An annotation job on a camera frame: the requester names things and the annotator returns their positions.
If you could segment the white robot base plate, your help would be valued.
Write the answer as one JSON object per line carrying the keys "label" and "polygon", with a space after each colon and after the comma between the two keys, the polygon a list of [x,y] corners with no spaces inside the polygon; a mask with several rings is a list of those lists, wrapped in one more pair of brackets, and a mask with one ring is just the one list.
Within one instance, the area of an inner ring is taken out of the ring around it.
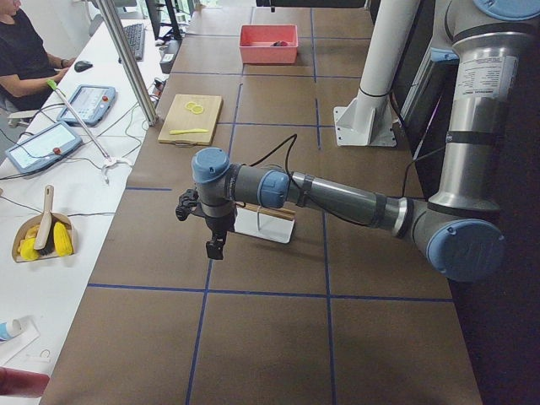
{"label": "white robot base plate", "polygon": [[358,94],[347,106],[333,108],[338,146],[387,147],[397,145],[389,98]]}

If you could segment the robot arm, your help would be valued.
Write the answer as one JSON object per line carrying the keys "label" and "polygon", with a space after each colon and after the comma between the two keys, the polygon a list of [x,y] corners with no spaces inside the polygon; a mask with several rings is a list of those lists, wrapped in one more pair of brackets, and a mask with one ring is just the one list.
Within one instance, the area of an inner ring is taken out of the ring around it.
{"label": "robot arm", "polygon": [[520,56],[535,40],[538,26],[536,1],[436,3],[431,58],[456,62],[457,74],[439,188],[425,201],[289,168],[236,164],[220,148],[196,152],[194,188],[178,205],[211,229],[208,257],[223,258],[240,203],[277,209],[290,202],[409,240],[448,279],[474,282],[496,272],[506,240],[495,223],[500,207],[492,198],[492,173]]}

